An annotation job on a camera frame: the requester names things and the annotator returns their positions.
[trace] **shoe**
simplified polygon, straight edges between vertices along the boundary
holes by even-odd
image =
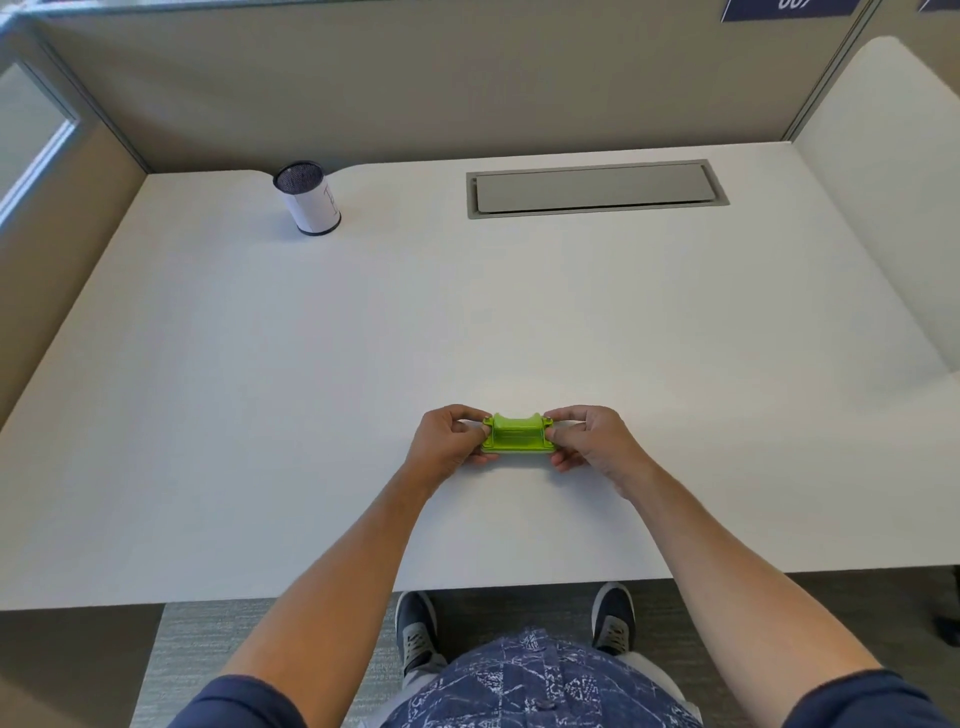
[[[426,592],[404,592],[396,601],[394,614],[396,647],[400,651],[403,676],[423,667],[440,654],[437,649],[437,613]]]
[[[590,615],[593,628],[593,648],[617,657],[634,649],[636,617],[634,601],[627,588],[616,581],[608,581],[597,592]]]

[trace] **forearm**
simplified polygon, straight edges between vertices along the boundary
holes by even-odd
[[[837,619],[741,544],[669,473],[640,463],[621,485],[666,560],[710,656],[760,728],[843,675],[879,667]]]
[[[401,469],[287,589],[224,667],[289,697],[310,728],[339,728],[363,679],[403,550],[431,489]]]

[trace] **navy sleeve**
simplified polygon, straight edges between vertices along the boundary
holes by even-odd
[[[221,675],[187,703],[170,728],[306,728],[306,723],[272,686],[245,675]]]
[[[887,669],[832,680],[801,698],[783,728],[952,728],[923,692]]]

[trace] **shoelace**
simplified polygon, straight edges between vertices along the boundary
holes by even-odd
[[[623,619],[607,617],[604,620],[597,646],[609,647],[617,654],[630,651],[630,630]]]
[[[430,651],[430,649],[431,646],[426,634],[426,629],[421,627],[420,629],[411,631],[410,634],[406,635],[403,644],[403,654],[406,657],[405,665],[410,665],[411,662],[416,660],[424,652]]]

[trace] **gray pants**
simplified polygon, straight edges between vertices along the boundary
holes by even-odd
[[[677,683],[666,672],[647,660],[639,652],[628,652],[625,655],[620,655],[617,660],[621,660],[637,672],[649,677],[661,690],[683,705],[703,724],[700,709],[684,698],[684,694],[677,687]],[[446,667],[446,660],[441,655],[434,655],[433,659],[426,665],[412,670],[403,678],[403,687],[400,688],[400,692],[381,705],[372,716],[361,720],[360,728],[380,728],[390,717],[390,713],[436,680],[437,675],[443,672],[444,667]]]

